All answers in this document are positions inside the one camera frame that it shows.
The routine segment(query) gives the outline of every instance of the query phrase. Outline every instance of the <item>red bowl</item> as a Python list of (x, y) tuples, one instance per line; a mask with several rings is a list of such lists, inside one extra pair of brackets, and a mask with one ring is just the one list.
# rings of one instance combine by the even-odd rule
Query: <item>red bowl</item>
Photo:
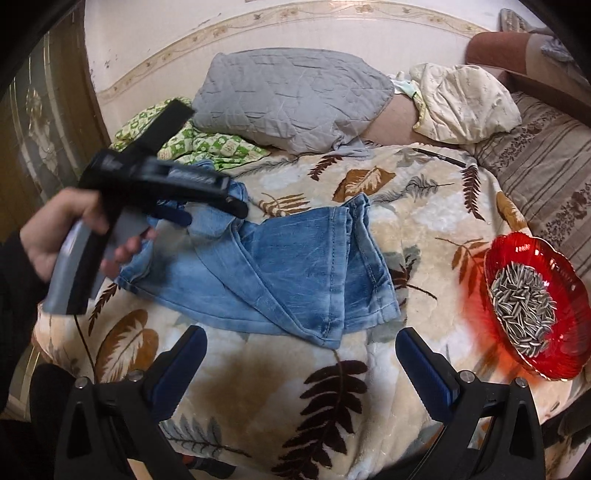
[[(489, 298), (492, 298), (491, 284), (497, 272), (512, 261), (535, 268), (557, 304), (556, 324), (547, 337), (550, 346), (535, 358), (524, 356), (514, 348), (513, 353), (548, 380), (566, 381), (576, 377), (591, 358), (591, 307), (583, 282), (570, 262), (548, 242), (513, 232), (495, 238), (485, 255)], [(510, 344), (501, 321), (498, 318), (497, 321), (499, 330)]]

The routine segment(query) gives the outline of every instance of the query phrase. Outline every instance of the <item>leaf pattern blanket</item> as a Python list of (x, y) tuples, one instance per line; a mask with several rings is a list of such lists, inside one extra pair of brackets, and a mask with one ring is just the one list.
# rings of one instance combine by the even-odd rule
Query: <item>leaf pattern blanket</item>
[[(405, 325), (457, 370), (471, 369), (484, 381), (525, 377), (541, 421), (587, 388), (583, 375), (570, 382), (530, 375), (497, 341), (484, 255), (497, 235), (529, 230), (472, 157), (437, 151), (453, 160), (381, 147), (365, 161), (274, 154), (233, 170), (246, 184), (249, 219), (256, 222), (342, 203), (360, 192), (370, 196), (371, 232), (402, 316), (345, 335), (338, 351), (289, 336), (204, 326), (205, 360), (173, 417), (161, 424), (177, 451), (244, 467), (244, 478), (314, 480), (367, 478), (427, 448), (440, 425), (430, 420), (397, 360), (394, 339)], [(148, 368), (194, 323), (110, 282), (80, 320), (99, 382)], [(51, 361), (92, 377), (71, 318), (40, 313), (35, 339)], [(486, 427), (483, 422), (476, 443)]]

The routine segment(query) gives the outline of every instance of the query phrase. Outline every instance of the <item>bed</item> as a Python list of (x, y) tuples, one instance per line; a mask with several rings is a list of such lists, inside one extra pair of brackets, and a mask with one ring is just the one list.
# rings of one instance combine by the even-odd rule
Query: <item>bed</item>
[[(173, 417), (161, 424), (178, 452), (241, 467), (244, 478), (303, 473), (331, 479), (367, 478), (425, 449), (440, 425), (430, 420), (395, 355), (395, 335), (407, 325), (457, 370), (470, 369), (484, 381), (526, 378), (540, 422), (588, 388), (584, 374), (569, 382), (530, 375), (497, 341), (482, 278), (484, 254), (497, 235), (531, 234), (497, 179), (462, 150), (411, 144), (373, 153), (373, 159), (359, 160), (280, 151), (232, 174), (248, 189), (254, 222), (367, 194), (371, 232), (387, 261), (402, 316), (345, 335), (336, 351), (291, 336), (202, 325), (206, 358)], [(160, 235), (172, 234), (167, 225), (159, 229)], [(98, 381), (146, 369), (195, 323), (111, 282), (80, 322)], [(40, 310), (34, 337), (47, 359), (92, 377), (71, 318)], [(335, 379), (332, 386), (320, 382), (327, 377)], [(338, 420), (307, 430), (310, 417), (327, 411)], [(484, 423), (476, 445), (485, 431)]]

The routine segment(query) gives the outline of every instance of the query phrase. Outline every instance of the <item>hand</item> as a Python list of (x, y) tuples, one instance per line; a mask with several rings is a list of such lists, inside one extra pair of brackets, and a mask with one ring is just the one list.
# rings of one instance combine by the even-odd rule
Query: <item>hand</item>
[[(103, 212), (100, 193), (91, 190), (66, 188), (53, 197), (21, 229), (21, 243), (31, 265), (44, 282), (51, 280), (56, 266), (61, 245), (78, 219), (99, 235), (109, 230), (107, 218)], [(155, 238), (156, 232), (149, 229), (144, 238)], [(125, 245), (115, 250), (113, 260), (103, 260), (100, 269), (109, 278), (119, 275), (121, 264), (130, 262), (139, 252), (141, 238), (128, 239)]]

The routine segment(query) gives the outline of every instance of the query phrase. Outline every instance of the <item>striped cushion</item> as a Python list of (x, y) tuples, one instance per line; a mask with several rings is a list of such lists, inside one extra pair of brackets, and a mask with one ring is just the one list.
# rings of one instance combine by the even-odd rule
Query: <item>striped cushion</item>
[(522, 125), (478, 144), (475, 157), (591, 293), (591, 129), (524, 93), (513, 99)]

